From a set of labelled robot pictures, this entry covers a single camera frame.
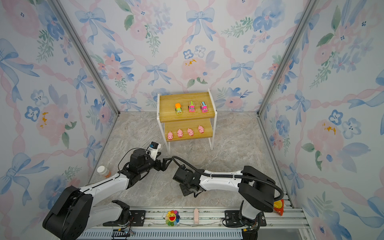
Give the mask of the pink pig toy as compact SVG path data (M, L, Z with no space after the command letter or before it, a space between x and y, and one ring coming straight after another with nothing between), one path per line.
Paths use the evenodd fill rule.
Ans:
M177 131L177 135L178 135L179 138L182 138L183 135L184 135L184 133L183 133L183 131L182 131L181 129L179 129L179 130Z
M192 129L188 129L187 132L188 132L189 136L191 136L191 137L194 136L194 131Z
M198 126L198 131L203 134L205 132L205 129L203 126Z
M171 131L168 132L168 134L167 134L167 138L168 138L169 141L172 141L172 140L173 140L174 135L173 135L173 133L172 133Z

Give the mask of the orange green toy car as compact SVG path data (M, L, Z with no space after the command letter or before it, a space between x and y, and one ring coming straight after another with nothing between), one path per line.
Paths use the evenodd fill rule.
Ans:
M181 107L181 104L180 104L180 103L176 103L176 104L175 104L175 111L176 111L176 114L177 114L177 115L180 115L180 114L183 113L183 111L182 111L182 107Z

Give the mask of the green pink toy truck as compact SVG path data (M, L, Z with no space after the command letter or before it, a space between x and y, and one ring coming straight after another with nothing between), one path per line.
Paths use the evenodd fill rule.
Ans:
M188 110L189 113L194 113L196 111L195 103L193 101L189 101Z

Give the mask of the blue pink toy truck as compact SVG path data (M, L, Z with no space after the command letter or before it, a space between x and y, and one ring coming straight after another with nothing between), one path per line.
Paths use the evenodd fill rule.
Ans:
M208 106L205 102L201 102L201 111L202 111L202 113L208 112Z

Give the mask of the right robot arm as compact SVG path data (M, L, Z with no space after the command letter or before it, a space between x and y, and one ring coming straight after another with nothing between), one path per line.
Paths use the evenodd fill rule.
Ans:
M166 170L171 162L178 165L173 180L179 183L183 196L206 191L229 191L243 197L239 219L244 225L252 224L261 218L262 213L271 213L274 203L284 197L284 191L270 177L251 166L231 173L215 173L199 170L186 160L173 156L164 158L161 169Z

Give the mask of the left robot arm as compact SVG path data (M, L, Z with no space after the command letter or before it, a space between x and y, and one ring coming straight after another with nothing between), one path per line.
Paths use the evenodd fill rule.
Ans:
M115 175L82 188L67 187L43 220L43 228L61 240L76 240L85 230L104 223L127 226L132 220L128 204L120 200L103 206L98 203L131 188L150 170L162 170L160 155L153 148L135 149L131 160Z

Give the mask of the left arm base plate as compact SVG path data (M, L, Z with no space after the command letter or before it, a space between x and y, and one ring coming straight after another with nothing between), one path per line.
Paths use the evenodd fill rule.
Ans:
M103 223L103 227L143 227L145 210L130 210L121 214L116 221Z

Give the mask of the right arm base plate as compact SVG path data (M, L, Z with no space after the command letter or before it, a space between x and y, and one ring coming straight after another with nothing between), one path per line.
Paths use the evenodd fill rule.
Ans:
M266 218L264 212L258 213L255 219L248 219L241 215L239 210L226 210L224 211L223 224L228 228L240 228L243 226L253 226L258 223L260 227L266 227Z

